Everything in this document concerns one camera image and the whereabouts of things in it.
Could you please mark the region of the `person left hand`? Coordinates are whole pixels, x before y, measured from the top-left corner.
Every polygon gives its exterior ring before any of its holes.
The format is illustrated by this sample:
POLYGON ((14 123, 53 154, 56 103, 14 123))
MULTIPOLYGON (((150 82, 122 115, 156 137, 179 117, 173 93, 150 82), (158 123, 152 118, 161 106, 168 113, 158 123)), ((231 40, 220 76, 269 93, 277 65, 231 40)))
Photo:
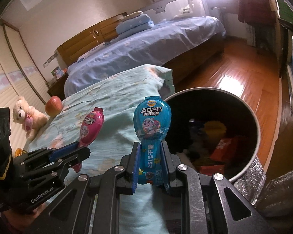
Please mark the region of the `person left hand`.
POLYGON ((43 203, 29 214, 19 214, 18 212, 9 209, 2 212, 0 216, 11 233, 24 233, 26 228, 33 223, 45 208, 46 203, 43 203))

